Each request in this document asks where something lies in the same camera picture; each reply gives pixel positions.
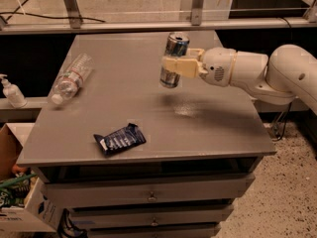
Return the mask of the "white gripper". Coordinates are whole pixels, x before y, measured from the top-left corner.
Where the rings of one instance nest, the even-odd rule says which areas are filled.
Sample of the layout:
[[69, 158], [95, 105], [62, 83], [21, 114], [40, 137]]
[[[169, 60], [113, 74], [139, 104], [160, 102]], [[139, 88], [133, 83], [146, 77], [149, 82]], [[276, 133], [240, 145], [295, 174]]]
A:
[[186, 56], [193, 58], [163, 57], [162, 67], [167, 71], [188, 78], [200, 76], [206, 83], [216, 86], [228, 86], [234, 57], [237, 52], [233, 49], [213, 48], [188, 49]]

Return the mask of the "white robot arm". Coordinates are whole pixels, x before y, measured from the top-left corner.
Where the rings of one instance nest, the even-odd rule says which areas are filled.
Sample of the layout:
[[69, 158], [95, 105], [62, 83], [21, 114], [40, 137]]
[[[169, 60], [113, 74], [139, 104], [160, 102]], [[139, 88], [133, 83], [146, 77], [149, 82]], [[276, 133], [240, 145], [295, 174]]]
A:
[[189, 49], [181, 57], [164, 56], [161, 85], [175, 88], [181, 76], [238, 87], [274, 105], [298, 98], [317, 113], [317, 60], [296, 45], [280, 46], [269, 56], [225, 48]]

